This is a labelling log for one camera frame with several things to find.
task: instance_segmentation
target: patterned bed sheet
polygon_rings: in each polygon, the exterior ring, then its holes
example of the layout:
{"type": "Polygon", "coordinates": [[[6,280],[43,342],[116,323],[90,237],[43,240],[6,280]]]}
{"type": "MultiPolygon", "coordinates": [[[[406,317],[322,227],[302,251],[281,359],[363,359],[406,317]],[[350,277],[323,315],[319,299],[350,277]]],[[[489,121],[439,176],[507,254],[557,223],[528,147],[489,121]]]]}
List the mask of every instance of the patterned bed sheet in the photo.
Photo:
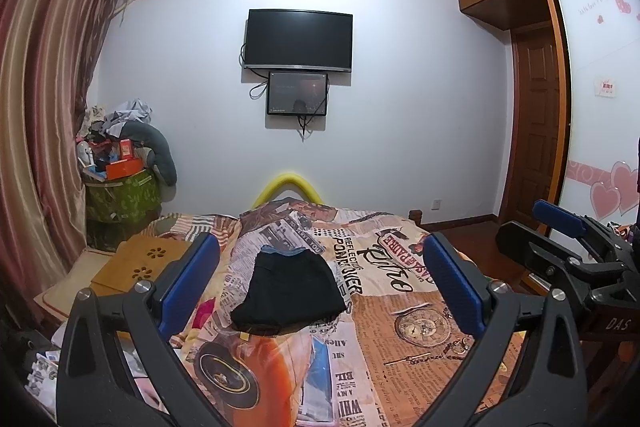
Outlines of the patterned bed sheet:
{"type": "MultiPolygon", "coordinates": [[[[219,239],[221,262],[172,344],[233,427],[411,426],[473,344],[422,263],[428,233],[412,221],[286,198],[240,219],[170,214],[143,233],[190,241],[199,232],[219,239]],[[347,310],[288,335],[234,330],[229,313],[244,300],[267,244],[322,255],[347,310]]],[[[521,345],[514,335],[480,410],[499,400],[521,345]]],[[[164,410],[150,383],[138,384],[164,410]]]]}

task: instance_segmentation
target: yellow foam tube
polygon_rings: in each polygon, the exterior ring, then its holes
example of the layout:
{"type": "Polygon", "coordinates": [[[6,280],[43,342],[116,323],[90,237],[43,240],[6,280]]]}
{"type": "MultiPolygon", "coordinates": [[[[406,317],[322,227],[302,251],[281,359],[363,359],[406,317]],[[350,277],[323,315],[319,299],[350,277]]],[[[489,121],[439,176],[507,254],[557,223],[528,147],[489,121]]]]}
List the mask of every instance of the yellow foam tube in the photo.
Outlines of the yellow foam tube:
{"type": "Polygon", "coordinates": [[[294,184],[302,190],[302,193],[305,195],[307,200],[312,203],[322,204],[322,199],[308,181],[306,181],[302,176],[293,174],[293,172],[286,172],[285,174],[275,177],[269,182],[269,184],[260,193],[260,196],[258,196],[258,199],[255,200],[253,208],[260,206],[263,203],[267,203],[276,191],[287,183],[294,184]]]}

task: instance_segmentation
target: television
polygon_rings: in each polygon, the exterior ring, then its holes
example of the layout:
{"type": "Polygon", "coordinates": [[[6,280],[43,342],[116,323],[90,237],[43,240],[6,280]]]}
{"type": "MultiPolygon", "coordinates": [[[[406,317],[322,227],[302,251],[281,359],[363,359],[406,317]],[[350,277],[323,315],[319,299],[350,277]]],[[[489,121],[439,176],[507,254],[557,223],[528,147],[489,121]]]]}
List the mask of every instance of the television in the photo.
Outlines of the television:
{"type": "Polygon", "coordinates": [[[328,87],[326,73],[270,71],[267,114],[326,116],[328,87]]]}
{"type": "Polygon", "coordinates": [[[351,71],[353,15],[249,10],[245,68],[351,71]]]}

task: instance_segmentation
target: striped satin curtain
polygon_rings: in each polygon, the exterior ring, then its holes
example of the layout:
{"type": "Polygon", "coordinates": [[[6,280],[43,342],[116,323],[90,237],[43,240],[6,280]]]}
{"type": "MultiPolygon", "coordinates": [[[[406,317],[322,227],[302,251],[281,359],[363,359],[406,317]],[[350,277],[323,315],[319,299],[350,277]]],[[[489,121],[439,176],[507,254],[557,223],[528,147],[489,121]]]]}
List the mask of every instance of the striped satin curtain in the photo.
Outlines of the striped satin curtain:
{"type": "Polygon", "coordinates": [[[0,283],[34,316],[86,244],[75,135],[115,2],[0,0],[0,283]]]}

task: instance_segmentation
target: metal screw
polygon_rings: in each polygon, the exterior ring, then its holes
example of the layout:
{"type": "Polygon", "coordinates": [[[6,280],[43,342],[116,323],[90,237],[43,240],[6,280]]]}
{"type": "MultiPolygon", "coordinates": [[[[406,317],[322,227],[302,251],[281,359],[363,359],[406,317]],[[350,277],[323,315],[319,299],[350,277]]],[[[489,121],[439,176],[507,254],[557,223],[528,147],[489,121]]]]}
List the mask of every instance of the metal screw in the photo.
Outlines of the metal screw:
{"type": "Polygon", "coordinates": [[[151,281],[138,281],[133,288],[138,293],[146,293],[151,289],[151,281]]]}
{"type": "Polygon", "coordinates": [[[77,294],[81,301],[86,301],[89,297],[91,297],[91,288],[82,288],[77,294]]]}
{"type": "Polygon", "coordinates": [[[566,294],[560,288],[553,288],[551,290],[551,296],[556,301],[564,301],[566,299],[566,294]]]}
{"type": "Polygon", "coordinates": [[[491,288],[492,291],[496,292],[496,293],[507,293],[508,291],[511,290],[511,288],[509,288],[509,285],[506,282],[502,282],[502,281],[493,281],[489,287],[491,288]]]}

